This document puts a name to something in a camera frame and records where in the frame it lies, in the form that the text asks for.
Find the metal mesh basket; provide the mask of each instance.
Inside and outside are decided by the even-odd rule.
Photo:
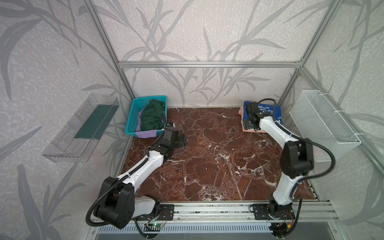
[[[336,159],[361,144],[355,132],[318,90],[302,91],[290,114],[303,138],[325,146]],[[313,154],[318,162],[331,160],[324,150],[315,146]]]

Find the green cloth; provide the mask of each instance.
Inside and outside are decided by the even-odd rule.
[[[141,113],[141,131],[153,130],[153,129],[162,129],[164,123],[161,121],[163,119],[163,112],[165,112],[166,104],[165,102],[151,99],[149,104],[144,108]]]

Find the lavender fabric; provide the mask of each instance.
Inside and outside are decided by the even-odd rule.
[[[141,113],[143,110],[141,110],[137,114],[137,127],[136,127],[136,136],[139,138],[149,138],[149,137],[156,137],[157,136],[157,130],[147,130],[147,131],[140,131],[140,126],[141,126]]]

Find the brown marble tabletop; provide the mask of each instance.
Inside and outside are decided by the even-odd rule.
[[[243,132],[238,108],[171,108],[188,146],[156,169],[136,196],[167,201],[269,200],[281,175],[281,147],[266,133]],[[122,172],[144,156],[155,138],[134,138]],[[296,195],[315,199],[307,182]]]

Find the wall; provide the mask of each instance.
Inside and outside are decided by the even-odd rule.
[[[297,61],[330,0],[94,3],[120,61]],[[126,69],[125,74],[135,96],[164,94],[170,97],[171,106],[239,106],[245,98],[238,93],[247,100],[281,95],[293,72],[196,69],[187,76],[188,69],[177,70],[137,68]],[[248,77],[248,83],[231,84],[238,76]],[[261,83],[258,78],[270,82]],[[208,80],[209,87],[198,90]],[[265,92],[268,84],[275,88]]]
[[[345,0],[305,64],[382,153],[383,3]],[[287,114],[305,89],[311,87],[299,77],[284,101],[284,120],[290,129],[295,126]],[[359,147],[339,159],[329,175],[313,180],[313,185],[322,200],[331,201],[351,240],[384,238],[384,178]]]
[[[0,239],[80,239],[131,100],[82,1],[2,1],[0,15]],[[89,161],[43,157],[90,93],[121,106]]]

